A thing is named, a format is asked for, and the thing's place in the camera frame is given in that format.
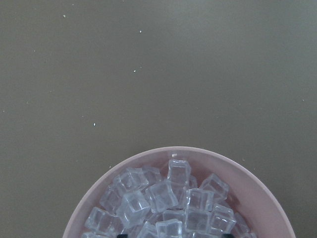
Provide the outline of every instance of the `transparent cube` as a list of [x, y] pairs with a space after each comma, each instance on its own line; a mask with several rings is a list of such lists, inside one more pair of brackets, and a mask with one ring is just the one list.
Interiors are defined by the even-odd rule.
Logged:
[[100, 205], [111, 214], [114, 214], [121, 204], [121, 196], [119, 195], [117, 188], [118, 187], [114, 184], [108, 186], [99, 201]]
[[196, 187], [198, 187], [197, 179], [195, 176], [190, 175], [189, 176], [189, 188], [196, 188]]
[[158, 238], [182, 238], [182, 222], [177, 219], [157, 222], [156, 228]]
[[85, 222], [85, 227], [98, 235], [114, 238], [123, 231], [123, 225], [116, 215], [94, 207]]
[[170, 160], [168, 161], [167, 179], [188, 186], [191, 170], [189, 163], [185, 160]]
[[153, 185], [154, 183], [163, 181], [163, 177], [160, 174], [160, 171], [158, 168], [144, 165], [142, 167], [142, 170], [143, 170], [144, 176], [149, 181], [149, 186]]
[[200, 188], [192, 188], [188, 189], [186, 194], [187, 209], [197, 209], [202, 211], [212, 210], [214, 192], [202, 190]]
[[178, 204], [171, 184], [168, 181], [159, 182], [148, 187], [145, 193], [149, 199], [153, 213], [163, 212], [167, 208], [172, 208]]
[[211, 212], [210, 234], [220, 235], [230, 233], [235, 226], [236, 220], [230, 208], [215, 204]]
[[121, 174], [113, 178], [113, 184], [117, 186], [118, 194], [123, 196], [127, 192], [145, 188], [149, 181], [141, 168], [126, 168]]
[[210, 212], [199, 210], [185, 211], [185, 230], [187, 232], [208, 233]]
[[245, 233], [241, 237], [237, 237], [237, 238], [257, 238], [257, 235], [254, 233]]
[[171, 182], [173, 193], [177, 198], [177, 205], [174, 208], [184, 209], [186, 207], [186, 190], [187, 186], [179, 183]]
[[236, 225], [232, 228], [231, 233], [239, 238], [242, 237], [243, 234], [250, 232], [250, 228], [248, 227], [246, 221], [239, 213], [235, 213], [234, 217], [237, 221]]
[[137, 226], [134, 226], [134, 227], [131, 227], [131, 228], [125, 228], [122, 233], [123, 234], [128, 234], [128, 238], [137, 238], [137, 236], [139, 235], [142, 227], [143, 227], [143, 224], [142, 225], [137, 225]]
[[219, 238], [219, 236], [210, 235], [210, 234], [202, 234], [198, 232], [191, 232], [187, 235], [187, 238]]
[[156, 222], [161, 222], [163, 221], [163, 213], [162, 212], [157, 212], [157, 213], [152, 213], [149, 212], [147, 216], [145, 217], [145, 220], [152, 225], [155, 225]]
[[149, 222], [145, 222], [137, 238], [158, 238], [157, 228]]
[[150, 205], [143, 194], [137, 190], [124, 194], [116, 213], [124, 227], [130, 228], [142, 224], [149, 211]]
[[81, 235], [81, 238], [107, 238], [107, 237], [102, 235], [97, 235], [93, 232], [85, 232]]
[[213, 200], [225, 200], [228, 195], [229, 185], [223, 182], [217, 175], [212, 174], [200, 185], [201, 189], [214, 192]]

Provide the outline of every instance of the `bowl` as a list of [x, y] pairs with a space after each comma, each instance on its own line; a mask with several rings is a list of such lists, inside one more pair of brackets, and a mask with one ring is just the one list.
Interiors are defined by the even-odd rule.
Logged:
[[162, 168], [167, 174], [168, 160], [185, 159], [192, 167], [192, 174], [200, 184], [211, 172], [216, 173], [230, 186], [228, 203], [247, 221], [258, 238], [295, 238], [292, 226], [269, 189], [251, 172], [220, 154], [193, 147], [164, 147], [145, 151], [119, 163], [105, 173], [87, 191], [74, 210], [63, 238], [79, 238], [85, 231], [84, 223], [112, 179], [127, 167], [145, 164]]

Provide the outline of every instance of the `pile of ice cubes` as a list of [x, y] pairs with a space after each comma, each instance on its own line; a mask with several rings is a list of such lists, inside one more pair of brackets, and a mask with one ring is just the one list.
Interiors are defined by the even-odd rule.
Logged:
[[198, 188], [184, 160], [158, 168], [126, 168], [113, 179], [85, 223], [82, 238], [256, 238], [226, 203], [229, 185], [211, 174]]

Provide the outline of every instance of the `black object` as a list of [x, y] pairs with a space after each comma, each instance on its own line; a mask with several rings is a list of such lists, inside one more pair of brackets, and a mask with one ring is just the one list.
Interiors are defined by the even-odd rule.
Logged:
[[128, 238], [128, 234], [119, 234], [117, 238]]
[[223, 234], [221, 238], [234, 238], [233, 234]]

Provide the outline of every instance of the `plastic ice cube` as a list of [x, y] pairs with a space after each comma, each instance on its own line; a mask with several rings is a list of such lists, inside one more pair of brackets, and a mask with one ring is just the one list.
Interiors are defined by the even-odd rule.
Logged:
[[191, 232], [187, 235], [186, 238], [219, 238], [219, 236], [210, 235], [210, 234], [202, 234], [198, 232]]
[[98, 207], [94, 207], [86, 220], [85, 227], [96, 234], [114, 238], [123, 230], [123, 225], [116, 215], [112, 215]]
[[145, 190], [153, 213], [163, 212], [178, 204], [169, 181], [156, 183]]
[[156, 228], [158, 238], [182, 238], [182, 222], [177, 219], [157, 222]]
[[239, 213], [235, 213], [234, 217], [237, 221], [236, 225], [232, 228], [231, 233], [239, 238], [242, 237], [243, 234], [250, 232], [250, 228], [248, 227], [247, 223], [243, 219], [243, 217]]
[[210, 212], [199, 210], [185, 211], [185, 230], [187, 232], [207, 233], [210, 223]]
[[214, 192], [202, 190], [200, 188], [192, 188], [188, 189], [186, 194], [187, 209], [197, 209], [203, 211], [212, 210]]
[[160, 171], [158, 168], [144, 165], [142, 167], [142, 170], [143, 170], [144, 176], [149, 181], [149, 186], [153, 185], [154, 183], [163, 181], [163, 177], [160, 174]]
[[228, 195], [229, 185], [222, 181], [217, 175], [212, 174], [200, 185], [201, 189], [214, 192], [213, 200], [225, 200]]
[[170, 160], [168, 161], [167, 179], [188, 186], [191, 170], [189, 163], [185, 160]]
[[85, 232], [81, 235], [81, 238], [107, 238], [107, 237], [102, 235], [97, 235], [93, 232]]
[[230, 208], [215, 204], [211, 212], [210, 234], [220, 235], [230, 233], [235, 226], [236, 220]]
[[121, 196], [119, 195], [117, 188], [118, 187], [114, 184], [108, 186], [99, 201], [100, 205], [111, 214], [114, 214], [121, 204]]
[[127, 192], [145, 188], [149, 181], [141, 168], [126, 168], [121, 174], [114, 177], [113, 184], [117, 186], [119, 195], [123, 196]]
[[137, 238], [158, 238], [157, 228], [149, 222], [145, 222]]
[[124, 194], [116, 213], [124, 227], [130, 228], [142, 224], [149, 211], [150, 205], [143, 194], [137, 190]]
[[198, 187], [197, 179], [195, 176], [190, 175], [189, 176], [189, 188], [195, 188], [195, 187]]

